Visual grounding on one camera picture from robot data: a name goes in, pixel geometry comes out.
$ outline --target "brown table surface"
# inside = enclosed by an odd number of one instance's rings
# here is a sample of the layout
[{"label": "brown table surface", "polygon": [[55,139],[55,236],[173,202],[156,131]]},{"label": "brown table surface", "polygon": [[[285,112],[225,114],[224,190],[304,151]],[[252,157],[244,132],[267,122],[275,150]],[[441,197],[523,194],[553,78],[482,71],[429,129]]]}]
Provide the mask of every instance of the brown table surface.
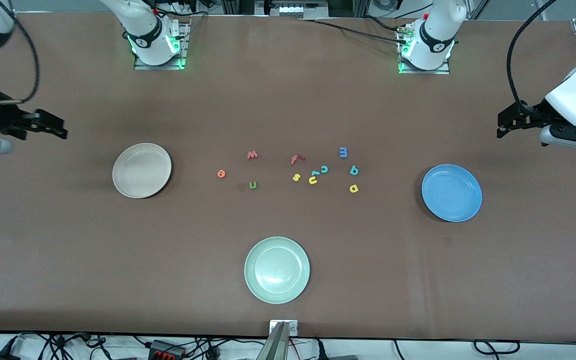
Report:
[{"label": "brown table surface", "polygon": [[[70,134],[33,133],[0,156],[0,330],[261,336],[270,319],[298,319],[304,337],[576,340],[576,150],[542,148],[535,129],[496,139],[521,23],[466,22],[451,75],[400,75],[392,43],[290,18],[205,18],[183,71],[133,70],[112,14],[20,18],[41,62],[23,109]],[[519,95],[541,101],[575,65],[570,24],[535,23],[516,48]],[[17,33],[0,49],[0,90],[23,96],[32,74]],[[111,172],[140,142],[174,170],[133,200]],[[296,153],[307,160],[291,166]],[[464,223],[421,200],[445,163],[483,190]],[[276,235],[311,263],[284,305],[243,278],[249,250]]]}]

